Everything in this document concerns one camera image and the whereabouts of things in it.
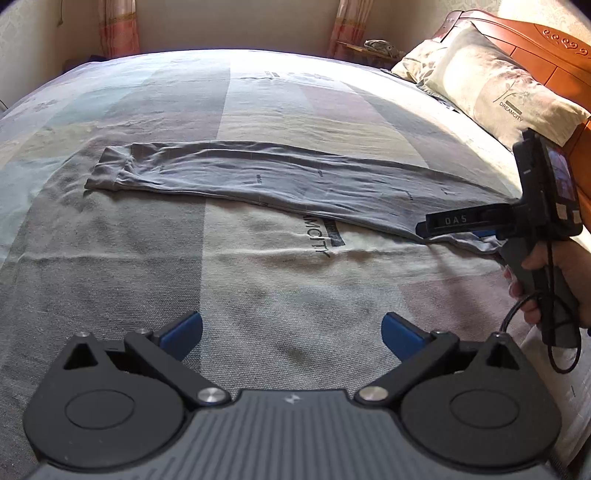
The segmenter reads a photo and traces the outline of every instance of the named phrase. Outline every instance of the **hand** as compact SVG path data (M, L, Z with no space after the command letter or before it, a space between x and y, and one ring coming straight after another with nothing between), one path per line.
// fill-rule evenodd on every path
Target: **hand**
M577 242L554 242L552 244L554 265L562 270L564 279L579 301L579 316L581 327L591 327L591 253L587 252ZM538 243L529 256L523 260L521 266L526 270L537 270L548 264L548 249L545 242ZM507 280L511 280L509 295L515 299L523 296L523 285L515 278L507 267L503 273ZM535 300L526 302L521 310L524 319L529 324L536 324L541 319L540 309Z

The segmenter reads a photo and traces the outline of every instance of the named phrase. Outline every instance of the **carved headboard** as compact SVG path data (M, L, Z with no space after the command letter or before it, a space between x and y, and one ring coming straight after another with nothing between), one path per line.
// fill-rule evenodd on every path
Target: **carved headboard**
M468 21L538 82L591 112L591 46L555 28L480 10L451 12L433 39L451 41ZM565 150L579 187L583 219L591 230L591 122L577 129Z

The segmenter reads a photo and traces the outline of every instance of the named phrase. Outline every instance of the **small screen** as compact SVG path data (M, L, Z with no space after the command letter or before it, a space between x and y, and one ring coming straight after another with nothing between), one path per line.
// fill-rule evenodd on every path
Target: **small screen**
M575 200L573 180L569 173L569 164L564 157L564 154L551 146L548 146L548 156L554 170L554 178L556 180L556 190L558 195L564 199Z

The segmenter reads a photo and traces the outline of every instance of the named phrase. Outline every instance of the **curtain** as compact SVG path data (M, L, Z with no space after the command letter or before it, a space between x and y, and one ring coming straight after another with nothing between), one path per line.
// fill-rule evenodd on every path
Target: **curtain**
M135 0L99 0L100 44L108 59L139 53L136 17Z
M358 45L363 39L374 0L340 0L327 57L344 60L345 51L337 41Z

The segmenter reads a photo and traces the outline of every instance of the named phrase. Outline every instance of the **patterned bedspread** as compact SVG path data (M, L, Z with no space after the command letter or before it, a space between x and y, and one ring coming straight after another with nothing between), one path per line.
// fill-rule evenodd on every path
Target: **patterned bedspread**
M186 362L232 392L352 392L397 362L380 340L384 313L476 340L511 307L497 262L449 244L313 212L85 190L106 147L208 141L392 161L519 196L503 146L368 67L188 51L59 77L0 119L0 478L34 465L21 415L76 331L117 338L198 310L204 337Z

